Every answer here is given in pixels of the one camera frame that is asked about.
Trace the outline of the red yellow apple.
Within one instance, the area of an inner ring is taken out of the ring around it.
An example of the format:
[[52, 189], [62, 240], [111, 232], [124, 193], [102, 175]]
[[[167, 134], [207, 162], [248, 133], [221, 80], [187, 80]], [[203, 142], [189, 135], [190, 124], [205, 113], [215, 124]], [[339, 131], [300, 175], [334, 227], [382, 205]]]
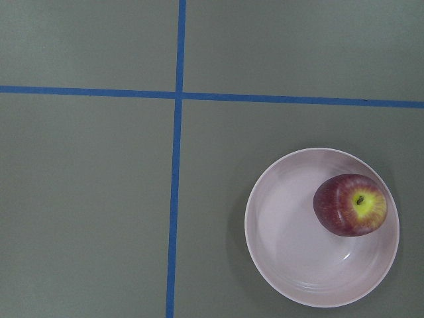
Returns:
[[319, 222], [334, 235], [359, 237], [380, 228], [388, 214], [384, 192], [361, 174], [341, 174], [323, 182], [313, 196]]

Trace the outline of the pink shallow plate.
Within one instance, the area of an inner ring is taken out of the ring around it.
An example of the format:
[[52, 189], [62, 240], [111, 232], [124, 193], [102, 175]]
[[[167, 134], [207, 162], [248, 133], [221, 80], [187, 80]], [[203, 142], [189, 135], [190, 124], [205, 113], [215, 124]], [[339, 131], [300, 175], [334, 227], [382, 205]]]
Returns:
[[[388, 202], [388, 216], [373, 233], [340, 237], [313, 210], [313, 196], [326, 180], [362, 174], [375, 181]], [[306, 148], [271, 164], [255, 183], [245, 210], [250, 257], [280, 294], [303, 305], [340, 307], [363, 298], [386, 277], [398, 251], [399, 217], [378, 173], [352, 154]]]

